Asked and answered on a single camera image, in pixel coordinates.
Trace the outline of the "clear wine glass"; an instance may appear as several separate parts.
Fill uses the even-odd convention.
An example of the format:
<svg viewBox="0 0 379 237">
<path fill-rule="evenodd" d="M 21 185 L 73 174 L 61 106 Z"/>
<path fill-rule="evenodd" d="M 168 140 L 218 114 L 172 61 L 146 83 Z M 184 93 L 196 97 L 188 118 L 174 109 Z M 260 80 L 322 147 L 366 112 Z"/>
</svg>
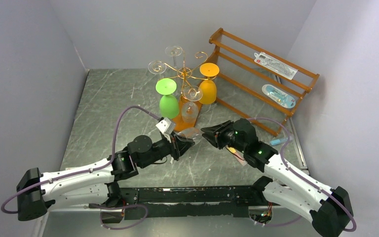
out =
<svg viewBox="0 0 379 237">
<path fill-rule="evenodd" d="M 154 75 L 160 75 L 166 71 L 166 65 L 162 61 L 151 61 L 148 64 L 148 70 Z"/>
<path fill-rule="evenodd" d="M 182 105 L 181 116 L 186 123 L 195 123 L 199 113 L 196 104 L 203 96 L 203 92 L 198 86 L 185 86 L 182 90 L 182 97 L 186 102 Z"/>
<path fill-rule="evenodd" d="M 177 46 L 177 45 L 170 45 L 170 46 L 166 47 L 165 54 L 172 57 L 173 68 L 176 69 L 178 67 L 177 57 L 180 56 L 183 52 L 184 52 L 184 50 L 180 46 Z"/>
<path fill-rule="evenodd" d="M 202 138 L 201 130 L 196 127 L 189 127 L 177 133 L 177 139 L 179 141 L 192 141 L 194 145 L 199 144 Z"/>
</svg>

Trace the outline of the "green plastic wine glass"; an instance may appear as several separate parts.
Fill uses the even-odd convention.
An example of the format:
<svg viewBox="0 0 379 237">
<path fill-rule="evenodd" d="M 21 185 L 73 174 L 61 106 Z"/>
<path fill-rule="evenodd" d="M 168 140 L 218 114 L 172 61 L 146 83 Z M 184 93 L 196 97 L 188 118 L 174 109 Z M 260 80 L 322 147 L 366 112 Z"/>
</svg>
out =
<svg viewBox="0 0 379 237">
<path fill-rule="evenodd" d="M 160 113 L 163 117 L 173 119 L 179 114 L 179 102 L 173 93 L 177 89 L 176 82 L 163 78 L 156 83 L 155 89 L 162 97 L 159 101 Z"/>
</svg>

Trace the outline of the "orange plastic wine glass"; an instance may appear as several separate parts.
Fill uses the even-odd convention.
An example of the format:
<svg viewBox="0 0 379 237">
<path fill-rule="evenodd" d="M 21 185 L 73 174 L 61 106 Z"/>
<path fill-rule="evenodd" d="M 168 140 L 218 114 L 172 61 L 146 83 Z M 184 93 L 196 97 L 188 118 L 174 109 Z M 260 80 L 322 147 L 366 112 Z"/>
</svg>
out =
<svg viewBox="0 0 379 237">
<path fill-rule="evenodd" d="M 220 69 L 214 63 L 204 63 L 200 66 L 199 70 L 206 77 L 206 80 L 199 85 L 199 89 L 203 94 L 199 101 L 203 105 L 209 105 L 216 101 L 217 87 L 213 79 L 218 75 Z"/>
</svg>

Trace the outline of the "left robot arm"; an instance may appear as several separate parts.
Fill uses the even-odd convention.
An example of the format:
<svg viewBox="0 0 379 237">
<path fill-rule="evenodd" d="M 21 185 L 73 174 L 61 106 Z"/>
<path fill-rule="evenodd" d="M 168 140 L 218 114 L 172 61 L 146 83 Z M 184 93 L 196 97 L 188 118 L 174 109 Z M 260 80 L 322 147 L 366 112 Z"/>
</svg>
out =
<svg viewBox="0 0 379 237">
<path fill-rule="evenodd" d="M 106 158 L 70 170 L 45 173 L 31 168 L 16 187 L 20 192 L 18 220 L 34 220 L 50 210 L 79 204 L 116 207 L 122 203 L 118 181 L 138 175 L 138 168 L 155 164 L 164 157 L 178 160 L 195 144 L 193 139 L 175 133 L 171 139 L 163 136 L 157 142 L 139 135 L 115 153 L 112 163 Z"/>
</svg>

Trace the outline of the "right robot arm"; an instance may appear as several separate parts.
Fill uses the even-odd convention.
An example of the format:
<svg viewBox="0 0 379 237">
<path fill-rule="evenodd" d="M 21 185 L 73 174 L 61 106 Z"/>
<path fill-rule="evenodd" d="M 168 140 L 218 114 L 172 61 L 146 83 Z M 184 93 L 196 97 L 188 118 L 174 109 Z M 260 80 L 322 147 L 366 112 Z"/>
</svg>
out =
<svg viewBox="0 0 379 237">
<path fill-rule="evenodd" d="M 251 187 L 254 203 L 268 201 L 285 207 L 308 220 L 322 237 L 356 231 L 348 192 L 340 186 L 333 189 L 290 164 L 283 151 L 259 140 L 250 119 L 229 120 L 201 131 L 211 145 L 236 149 L 264 174 Z"/>
</svg>

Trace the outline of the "gold wine glass rack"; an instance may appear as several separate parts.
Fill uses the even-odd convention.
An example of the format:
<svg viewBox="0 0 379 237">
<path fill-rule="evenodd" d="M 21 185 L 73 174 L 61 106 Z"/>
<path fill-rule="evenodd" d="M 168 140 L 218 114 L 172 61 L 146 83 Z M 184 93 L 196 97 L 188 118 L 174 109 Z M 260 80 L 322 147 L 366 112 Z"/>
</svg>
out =
<svg viewBox="0 0 379 237">
<path fill-rule="evenodd" d="M 189 82 L 197 79 L 194 68 L 186 64 L 186 53 L 179 46 L 169 47 L 165 53 L 172 57 L 173 65 L 162 61 L 152 61 L 148 69 L 158 75 L 155 90 L 161 95 L 159 109 L 162 117 L 172 120 L 175 131 L 194 127 L 199 111 L 199 100 L 203 94 L 199 87 Z"/>
</svg>

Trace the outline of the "wooden shelf rack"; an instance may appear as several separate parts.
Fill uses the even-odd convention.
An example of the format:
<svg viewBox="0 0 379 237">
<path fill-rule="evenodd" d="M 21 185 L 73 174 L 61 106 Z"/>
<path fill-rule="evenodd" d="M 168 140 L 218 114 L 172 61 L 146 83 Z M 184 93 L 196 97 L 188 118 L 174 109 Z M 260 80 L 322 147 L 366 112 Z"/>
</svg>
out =
<svg viewBox="0 0 379 237">
<path fill-rule="evenodd" d="M 315 87 L 319 74 L 313 73 L 222 28 L 209 38 L 214 45 L 208 61 L 218 65 L 215 79 L 217 102 L 243 118 L 267 117 L 286 124 L 301 101 Z M 264 52 L 298 70 L 292 80 L 257 64 L 254 52 Z M 286 109 L 262 92 L 262 86 L 271 84 L 294 97 L 296 105 Z"/>
</svg>

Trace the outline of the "yellow pink highlighter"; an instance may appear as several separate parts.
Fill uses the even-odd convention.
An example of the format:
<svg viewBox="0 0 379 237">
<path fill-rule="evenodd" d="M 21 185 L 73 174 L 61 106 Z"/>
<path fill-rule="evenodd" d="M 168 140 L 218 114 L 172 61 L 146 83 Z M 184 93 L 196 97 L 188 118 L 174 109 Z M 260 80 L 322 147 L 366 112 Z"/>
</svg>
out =
<svg viewBox="0 0 379 237">
<path fill-rule="evenodd" d="M 245 166 L 247 164 L 246 160 L 240 155 L 240 153 L 232 147 L 227 147 L 227 150 L 232 153 L 232 155 L 238 160 L 238 162 L 242 165 Z"/>
</svg>

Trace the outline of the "blue marker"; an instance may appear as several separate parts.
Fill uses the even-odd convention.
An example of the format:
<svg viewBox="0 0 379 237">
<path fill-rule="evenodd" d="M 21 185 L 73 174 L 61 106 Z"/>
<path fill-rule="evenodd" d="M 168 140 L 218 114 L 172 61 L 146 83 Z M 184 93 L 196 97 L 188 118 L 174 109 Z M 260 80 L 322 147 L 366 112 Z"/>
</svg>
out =
<svg viewBox="0 0 379 237">
<path fill-rule="evenodd" d="M 271 146 L 277 146 L 277 145 L 284 144 L 284 143 L 290 142 L 290 141 L 292 141 L 291 137 L 283 137 L 283 138 L 271 140 L 270 145 Z"/>
</svg>

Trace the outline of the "blue blister pack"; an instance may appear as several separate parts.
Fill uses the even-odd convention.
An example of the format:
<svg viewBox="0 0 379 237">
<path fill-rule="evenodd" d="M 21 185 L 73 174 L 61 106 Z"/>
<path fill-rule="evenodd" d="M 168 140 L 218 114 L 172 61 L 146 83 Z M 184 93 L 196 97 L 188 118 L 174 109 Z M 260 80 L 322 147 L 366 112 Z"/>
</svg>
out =
<svg viewBox="0 0 379 237">
<path fill-rule="evenodd" d="M 296 101 L 293 96 L 287 94 L 286 92 L 271 84 L 263 85 L 262 92 L 271 100 L 286 109 L 292 109 L 296 105 Z"/>
</svg>

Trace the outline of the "white packaged item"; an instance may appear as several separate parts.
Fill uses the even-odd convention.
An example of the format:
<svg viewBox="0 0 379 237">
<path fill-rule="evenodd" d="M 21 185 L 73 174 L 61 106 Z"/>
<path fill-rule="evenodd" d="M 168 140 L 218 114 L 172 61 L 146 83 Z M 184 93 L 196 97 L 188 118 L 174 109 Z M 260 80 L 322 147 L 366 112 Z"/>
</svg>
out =
<svg viewBox="0 0 379 237">
<path fill-rule="evenodd" d="M 297 69 L 283 63 L 282 61 L 264 53 L 264 52 L 254 52 L 255 62 L 265 68 L 287 78 L 288 80 L 292 80 L 296 73 Z"/>
</svg>

